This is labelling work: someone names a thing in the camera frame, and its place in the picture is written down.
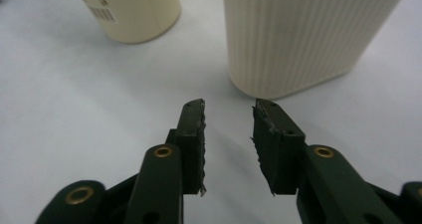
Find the white background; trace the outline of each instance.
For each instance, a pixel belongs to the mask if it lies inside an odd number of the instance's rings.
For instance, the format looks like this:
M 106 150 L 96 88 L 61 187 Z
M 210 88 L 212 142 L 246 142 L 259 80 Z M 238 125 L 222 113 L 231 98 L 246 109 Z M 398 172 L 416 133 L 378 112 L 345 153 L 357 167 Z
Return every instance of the white background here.
M 203 197 L 185 223 L 301 223 L 295 196 L 273 197 L 250 136 L 254 99 L 228 76 L 223 0 L 181 0 L 163 36 L 125 45 L 82 0 L 0 3 L 0 223 L 34 223 L 66 185 L 110 188 L 164 143 L 182 106 L 206 102 Z M 422 0 L 402 0 L 355 69 L 276 100 L 362 177 L 398 193 L 422 180 Z

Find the ribbed container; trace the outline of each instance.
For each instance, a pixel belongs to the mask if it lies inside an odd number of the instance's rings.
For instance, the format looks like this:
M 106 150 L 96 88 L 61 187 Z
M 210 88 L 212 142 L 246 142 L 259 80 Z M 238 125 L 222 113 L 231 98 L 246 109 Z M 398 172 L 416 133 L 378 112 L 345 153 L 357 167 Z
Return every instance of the ribbed container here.
M 276 99 L 349 71 L 399 0 L 224 0 L 229 71 Z

